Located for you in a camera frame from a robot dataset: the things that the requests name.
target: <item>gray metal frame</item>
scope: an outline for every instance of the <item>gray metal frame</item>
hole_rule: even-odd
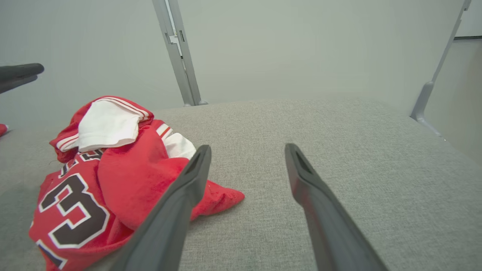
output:
[[[440,73],[440,70],[442,69],[442,65],[445,61],[445,58],[447,57],[447,54],[449,52],[450,46],[452,46],[452,42],[454,41],[455,34],[457,33],[458,27],[460,26],[460,22],[462,22],[462,13],[466,11],[469,6],[470,6],[471,0],[465,0],[464,4],[462,5],[462,9],[460,10],[460,13],[458,15],[457,21],[455,23],[454,29],[452,29],[452,33],[450,34],[449,41],[447,43],[447,46],[445,47],[445,50],[443,51],[442,58],[440,59],[439,65],[437,66],[437,69],[435,70],[435,73],[433,74],[432,80],[425,83],[425,85],[422,87],[422,91],[420,92],[420,95],[418,96],[417,102],[415,103],[414,109],[412,110],[412,114],[410,114],[410,117],[420,124],[424,125],[428,129],[432,130],[436,135],[442,137],[442,134],[433,127],[432,124],[430,124],[427,119],[425,118],[425,107],[427,106],[428,103],[428,98],[430,98],[430,94],[432,93],[433,87],[435,85],[435,80],[437,79],[437,76]]]
[[[168,7],[164,0],[152,0],[157,19],[163,33],[164,42],[169,53],[169,58],[173,65],[174,74],[181,91],[185,106],[205,105],[206,101],[201,100],[196,75],[191,60],[191,53],[187,44],[186,31],[182,22],[181,12],[177,0],[168,0],[171,14],[174,20],[175,30],[179,39],[182,57],[176,43],[172,43],[169,36],[174,36],[171,21],[169,18]]]

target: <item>number 3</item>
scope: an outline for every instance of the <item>number 3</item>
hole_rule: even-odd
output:
[[[82,176],[76,173],[48,192],[39,204],[41,213],[56,205],[64,217],[75,208],[79,208],[85,215],[75,224],[67,218],[49,232],[52,242],[58,248],[80,248],[105,231],[109,212],[87,192],[88,188]],[[65,190],[68,195],[59,200],[59,195]]]

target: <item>gray carpet-like surface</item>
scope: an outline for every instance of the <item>gray carpet-like surface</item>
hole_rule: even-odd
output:
[[[391,270],[480,270],[482,170],[443,139],[376,102],[257,101],[154,111],[196,146],[209,178],[245,200],[192,222],[180,270],[315,270],[284,164],[296,143]],[[0,269],[43,270],[27,232],[61,127],[0,138]],[[94,264],[104,270],[115,254]]]

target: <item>red sleeve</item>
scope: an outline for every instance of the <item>red sleeve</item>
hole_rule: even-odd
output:
[[[168,158],[154,127],[139,129],[136,142],[107,149],[102,156],[98,178],[107,207],[127,227],[137,229],[188,162]],[[241,192],[208,181],[191,220],[226,210],[243,199]]]

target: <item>white fabric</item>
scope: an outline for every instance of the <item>white fabric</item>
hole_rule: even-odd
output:
[[[79,151],[120,147],[133,143],[144,116],[108,100],[98,100],[79,123]]]
[[[166,147],[167,155],[169,158],[185,157],[191,159],[196,148],[180,133],[171,134],[164,140],[164,146]]]

